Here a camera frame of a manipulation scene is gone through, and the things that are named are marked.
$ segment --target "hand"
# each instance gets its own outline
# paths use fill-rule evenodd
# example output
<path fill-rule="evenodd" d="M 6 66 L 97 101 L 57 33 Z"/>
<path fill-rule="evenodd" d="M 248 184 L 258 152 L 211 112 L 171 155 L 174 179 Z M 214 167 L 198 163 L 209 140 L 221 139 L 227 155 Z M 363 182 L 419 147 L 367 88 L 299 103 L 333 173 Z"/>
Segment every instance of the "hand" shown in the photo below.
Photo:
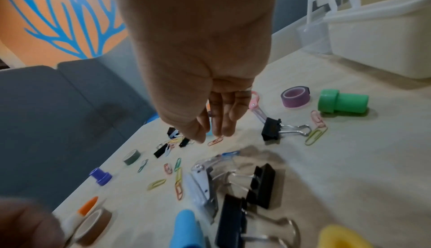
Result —
<path fill-rule="evenodd" d="M 153 104 L 187 138 L 231 136 L 271 45 L 275 0 L 118 0 Z"/>
<path fill-rule="evenodd" d="M 61 248 L 64 234 L 52 213 L 30 201 L 0 198 L 2 248 Z"/>

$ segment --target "green cylindrical object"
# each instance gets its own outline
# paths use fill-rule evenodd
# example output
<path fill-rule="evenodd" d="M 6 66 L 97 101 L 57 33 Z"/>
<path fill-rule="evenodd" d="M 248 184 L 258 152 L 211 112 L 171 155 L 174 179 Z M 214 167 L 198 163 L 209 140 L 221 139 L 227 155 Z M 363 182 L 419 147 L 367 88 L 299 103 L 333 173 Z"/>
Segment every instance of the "green cylindrical object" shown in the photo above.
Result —
<path fill-rule="evenodd" d="M 335 89 L 324 89 L 320 93 L 318 110 L 324 113 L 344 111 L 362 114 L 367 111 L 368 96 L 354 93 L 340 93 Z"/>

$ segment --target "purple tape roll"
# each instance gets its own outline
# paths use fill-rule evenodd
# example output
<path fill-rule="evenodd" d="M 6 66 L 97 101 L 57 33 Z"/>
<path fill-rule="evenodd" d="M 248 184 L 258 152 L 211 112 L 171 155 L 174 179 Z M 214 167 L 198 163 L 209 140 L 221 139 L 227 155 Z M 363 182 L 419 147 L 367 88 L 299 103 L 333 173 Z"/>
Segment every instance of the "purple tape roll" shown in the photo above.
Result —
<path fill-rule="evenodd" d="M 296 86 L 281 93 L 283 106 L 287 108 L 297 108 L 310 101 L 310 89 L 305 86 Z"/>

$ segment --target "washi tape roll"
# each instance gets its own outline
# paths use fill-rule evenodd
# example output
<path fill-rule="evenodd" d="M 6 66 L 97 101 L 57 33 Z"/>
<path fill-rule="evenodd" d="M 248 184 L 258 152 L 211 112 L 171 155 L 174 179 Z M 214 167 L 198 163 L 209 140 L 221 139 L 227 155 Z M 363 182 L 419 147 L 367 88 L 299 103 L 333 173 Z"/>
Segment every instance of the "washi tape roll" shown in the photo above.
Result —
<path fill-rule="evenodd" d="M 126 165 L 131 165 L 134 162 L 136 162 L 136 160 L 138 160 L 139 156 L 141 155 L 140 152 L 138 152 L 138 150 L 132 150 L 131 152 L 129 152 L 123 159 L 123 162 L 126 163 Z"/>
<path fill-rule="evenodd" d="M 287 108 L 297 108 L 310 101 L 310 89 L 305 86 L 296 86 L 281 93 L 283 106 Z"/>
<path fill-rule="evenodd" d="M 83 247 L 92 245 L 108 226 L 111 217 L 112 213 L 104 208 L 94 211 L 78 227 L 73 240 Z"/>

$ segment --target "white table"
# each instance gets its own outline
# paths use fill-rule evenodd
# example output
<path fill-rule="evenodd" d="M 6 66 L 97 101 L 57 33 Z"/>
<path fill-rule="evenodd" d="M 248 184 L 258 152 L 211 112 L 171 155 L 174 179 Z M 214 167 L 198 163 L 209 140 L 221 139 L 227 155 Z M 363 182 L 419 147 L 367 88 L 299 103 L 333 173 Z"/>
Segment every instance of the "white table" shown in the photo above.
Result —
<path fill-rule="evenodd" d="M 298 85 L 310 88 L 311 102 L 298 109 L 284 108 L 281 92 Z M 186 173 L 197 160 L 244 149 L 242 155 L 246 157 L 237 161 L 252 164 L 243 169 L 245 172 L 266 162 L 277 171 L 271 208 L 258 208 L 258 212 L 295 219 L 303 248 L 315 247 L 319 230 L 334 222 L 358 231 L 378 247 L 429 247 L 430 86 L 431 80 L 409 80 L 345 59 L 299 50 L 269 64 L 256 78 L 253 89 L 260 93 L 259 104 L 269 117 L 281 118 L 285 124 L 312 125 L 310 112 L 317 109 L 322 89 L 368 94 L 368 115 L 325 118 L 329 130 L 312 146 L 305 146 L 305 138 L 297 135 L 284 135 L 279 144 L 267 146 L 260 135 L 263 124 L 247 112 L 233 137 L 211 147 L 207 142 L 214 138 L 207 138 L 202 145 L 174 148 L 168 157 L 160 159 L 153 153 L 159 143 L 167 140 L 168 126 L 157 120 L 140 128 L 101 165 L 114 176 L 106 186 L 98 186 L 89 178 L 54 214 L 63 219 L 98 195 L 114 215 L 94 247 L 168 247 L 176 214 L 195 208 L 186 192 L 182 201 L 176 200 L 175 175 L 166 177 L 163 164 L 170 162 L 174 166 L 181 157 Z M 127 167 L 122 158 L 133 149 L 143 154 Z M 137 173 L 145 159 L 149 159 L 147 166 Z M 164 185 L 146 190 L 151 182 L 162 178 L 168 178 Z M 245 195 L 232 189 L 238 196 Z M 221 189 L 218 194 L 220 209 L 225 191 Z M 212 247 L 219 217 L 220 210 L 215 224 L 201 222 Z M 250 221 L 247 232 L 288 238 L 285 228 L 260 221 Z"/>

